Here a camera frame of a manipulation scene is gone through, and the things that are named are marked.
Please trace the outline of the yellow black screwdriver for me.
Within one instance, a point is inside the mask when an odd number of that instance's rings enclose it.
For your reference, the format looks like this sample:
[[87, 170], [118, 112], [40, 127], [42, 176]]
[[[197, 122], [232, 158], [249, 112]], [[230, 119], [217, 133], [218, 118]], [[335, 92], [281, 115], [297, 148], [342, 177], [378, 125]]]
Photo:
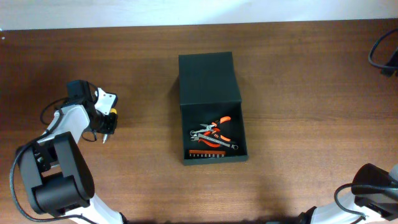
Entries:
[[114, 134], [118, 123], [118, 114], [115, 108], [111, 108], [108, 115], [104, 117], [104, 125], [101, 129], [103, 133], [103, 144], [108, 140], [109, 136]]

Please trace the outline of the orange socket bit holder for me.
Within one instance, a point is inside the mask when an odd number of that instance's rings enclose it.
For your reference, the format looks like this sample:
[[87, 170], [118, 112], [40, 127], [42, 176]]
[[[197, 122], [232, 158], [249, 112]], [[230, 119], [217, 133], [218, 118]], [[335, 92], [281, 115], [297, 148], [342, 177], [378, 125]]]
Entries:
[[189, 150], [188, 154], [190, 157], [212, 158], [224, 157], [226, 155], [226, 151]]

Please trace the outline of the orange handled needle nose pliers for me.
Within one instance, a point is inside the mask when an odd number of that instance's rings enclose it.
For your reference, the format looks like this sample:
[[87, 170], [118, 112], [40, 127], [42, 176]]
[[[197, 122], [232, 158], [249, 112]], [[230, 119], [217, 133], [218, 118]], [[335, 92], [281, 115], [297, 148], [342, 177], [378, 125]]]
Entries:
[[224, 116], [224, 117], [220, 118], [219, 120], [212, 122], [211, 124], [201, 124], [201, 126], [203, 126], [204, 129], [194, 131], [193, 133], [205, 133], [207, 131], [214, 131], [215, 128], [217, 128], [220, 124], [225, 123], [230, 120], [231, 120], [230, 116]]

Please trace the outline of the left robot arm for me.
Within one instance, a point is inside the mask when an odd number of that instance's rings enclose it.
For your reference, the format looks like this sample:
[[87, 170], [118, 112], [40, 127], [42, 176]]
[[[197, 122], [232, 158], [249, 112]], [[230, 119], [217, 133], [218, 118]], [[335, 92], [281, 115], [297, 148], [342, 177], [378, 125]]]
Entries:
[[49, 105], [53, 120], [43, 134], [19, 147], [9, 174], [18, 211], [37, 223], [127, 223], [96, 194], [93, 176], [78, 147], [85, 133], [114, 134], [118, 96], [85, 80], [67, 84], [68, 95]]

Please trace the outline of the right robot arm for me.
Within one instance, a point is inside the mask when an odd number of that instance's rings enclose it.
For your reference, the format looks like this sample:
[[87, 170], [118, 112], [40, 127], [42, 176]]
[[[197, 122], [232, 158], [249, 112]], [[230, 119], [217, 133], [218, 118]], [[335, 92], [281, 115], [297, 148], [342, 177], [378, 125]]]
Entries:
[[313, 207], [298, 216], [296, 223], [349, 224], [397, 219], [397, 166], [385, 171], [363, 165], [351, 183], [335, 190], [334, 202]]

